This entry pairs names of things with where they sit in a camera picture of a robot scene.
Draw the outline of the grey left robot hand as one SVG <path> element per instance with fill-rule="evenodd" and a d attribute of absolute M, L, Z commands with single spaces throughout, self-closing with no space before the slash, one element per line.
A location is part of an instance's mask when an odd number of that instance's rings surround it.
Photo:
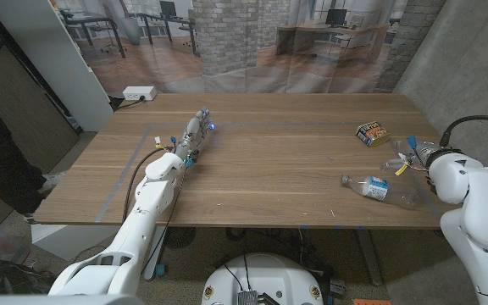
<path fill-rule="evenodd" d="M 174 150 L 174 154 L 182 159 L 186 167 L 190 167 L 197 161 L 201 143 L 206 139 L 207 133 L 214 128 L 215 124 L 210 119 L 206 107 L 199 110 L 187 123 Z"/>

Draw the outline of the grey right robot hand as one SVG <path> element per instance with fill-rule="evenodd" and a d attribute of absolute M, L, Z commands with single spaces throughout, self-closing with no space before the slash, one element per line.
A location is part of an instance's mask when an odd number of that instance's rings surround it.
<path fill-rule="evenodd" d="M 429 156 L 438 151 L 440 146 L 432 141 L 418 141 L 414 136 L 401 140 L 389 140 L 396 156 L 384 162 L 380 169 L 393 170 L 395 175 L 401 175 L 406 169 L 426 171 L 429 167 Z"/>

